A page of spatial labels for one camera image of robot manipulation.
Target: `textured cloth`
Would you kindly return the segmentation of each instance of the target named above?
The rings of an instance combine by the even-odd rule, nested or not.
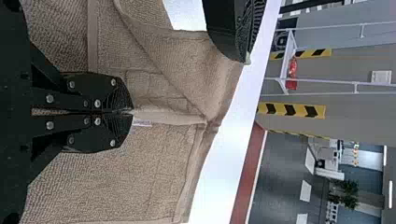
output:
[[[60,154],[30,185],[21,223],[180,223],[242,64],[206,32],[175,31],[161,0],[21,0],[31,40],[61,71],[121,77],[135,115],[121,148]]]

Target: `white surface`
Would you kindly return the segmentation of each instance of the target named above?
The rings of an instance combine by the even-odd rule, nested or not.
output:
[[[389,181],[389,208],[393,206],[393,181]]]
[[[384,146],[384,166],[387,166],[388,147]]]
[[[315,175],[328,177],[331,179],[337,179],[337,180],[345,180],[346,178],[344,173],[336,172],[332,170],[326,170],[318,167],[315,167]]]
[[[384,154],[380,152],[371,151],[358,151],[358,157],[354,157],[353,149],[344,149],[344,155],[341,158],[342,164],[354,165],[354,161],[358,162],[358,167],[366,168],[370,170],[377,170],[382,172],[384,169]]]
[[[306,156],[305,156],[305,167],[308,169],[309,173],[311,175],[314,174],[315,171],[315,158],[312,155],[311,150],[309,148],[306,149]]]
[[[308,214],[298,214],[296,224],[306,224],[308,221]]]
[[[311,201],[311,189],[312,186],[303,180],[301,184],[300,200],[306,203]]]
[[[204,30],[202,0],[163,0],[176,29]],[[239,79],[195,192],[190,224],[230,222],[281,0],[268,1],[262,28],[251,53],[252,65]]]
[[[373,71],[372,82],[390,84],[392,81],[392,71]]]

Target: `yellow and black striped barrier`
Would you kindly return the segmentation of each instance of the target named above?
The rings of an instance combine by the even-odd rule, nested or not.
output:
[[[270,60],[280,60],[285,56],[285,51],[272,52],[270,54]],[[309,59],[309,58],[320,58],[332,56],[331,49],[304,49],[297,50],[295,55],[297,59]]]
[[[285,133],[285,134],[291,134],[291,135],[296,135],[296,136],[301,136],[301,137],[310,137],[310,138],[321,138],[321,139],[326,139],[330,140],[330,137],[325,137],[325,136],[319,136],[319,135],[314,135],[314,134],[309,134],[309,133],[293,133],[293,132],[286,132],[286,131],[280,131],[280,130],[268,130],[269,133]]]
[[[325,119],[326,105],[297,105],[259,102],[259,114]]]

